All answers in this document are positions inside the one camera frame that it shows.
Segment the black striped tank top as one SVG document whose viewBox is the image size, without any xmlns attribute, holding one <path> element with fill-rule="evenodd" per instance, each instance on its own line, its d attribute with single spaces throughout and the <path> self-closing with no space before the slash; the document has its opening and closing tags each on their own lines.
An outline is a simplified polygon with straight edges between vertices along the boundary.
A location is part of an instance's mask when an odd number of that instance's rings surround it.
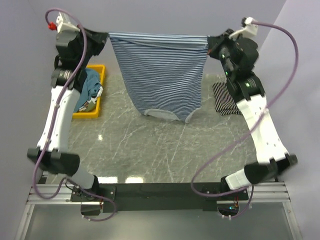
<svg viewBox="0 0 320 240">
<path fill-rule="evenodd" d="M 225 82 L 216 82 L 212 85 L 215 110 L 221 116 L 242 115 L 232 96 L 229 94 Z"/>
</svg>

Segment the blue white striped tank top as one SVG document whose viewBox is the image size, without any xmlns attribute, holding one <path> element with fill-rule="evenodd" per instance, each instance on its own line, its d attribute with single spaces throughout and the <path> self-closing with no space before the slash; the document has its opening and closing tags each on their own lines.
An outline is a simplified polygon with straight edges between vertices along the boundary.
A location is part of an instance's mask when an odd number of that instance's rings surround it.
<svg viewBox="0 0 320 240">
<path fill-rule="evenodd" d="M 188 123 L 202 107 L 207 36 L 110 32 L 109 39 L 138 112 Z"/>
</svg>

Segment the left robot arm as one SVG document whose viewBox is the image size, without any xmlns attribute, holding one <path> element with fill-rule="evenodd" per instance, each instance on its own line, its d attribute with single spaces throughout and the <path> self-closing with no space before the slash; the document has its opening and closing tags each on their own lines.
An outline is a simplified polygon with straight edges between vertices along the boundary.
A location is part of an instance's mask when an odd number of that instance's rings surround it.
<svg viewBox="0 0 320 240">
<path fill-rule="evenodd" d="M 73 112 L 85 80 L 86 66 L 93 56 L 101 53 L 107 42 L 107 32 L 63 30 L 56 35 L 57 55 L 51 75 L 51 100 L 45 127 L 35 148 L 27 157 L 38 170 L 62 174 L 82 189 L 88 201 L 100 195 L 97 176 L 81 168 L 80 157 L 68 152 L 69 129 Z"/>
</svg>

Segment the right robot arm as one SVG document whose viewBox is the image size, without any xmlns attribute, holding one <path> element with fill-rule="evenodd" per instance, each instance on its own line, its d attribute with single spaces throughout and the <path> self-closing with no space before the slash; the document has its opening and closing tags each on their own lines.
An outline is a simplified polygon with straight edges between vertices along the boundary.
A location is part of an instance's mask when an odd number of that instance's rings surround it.
<svg viewBox="0 0 320 240">
<path fill-rule="evenodd" d="M 237 189 L 276 178 L 297 164 L 277 133 L 261 80 L 253 69 L 259 57 L 258 44 L 241 33 L 233 37 L 228 29 L 209 36 L 208 55 L 219 60 L 226 76 L 226 88 L 243 115 L 253 140 L 257 161 L 221 178 L 219 193 L 230 200 Z"/>
</svg>

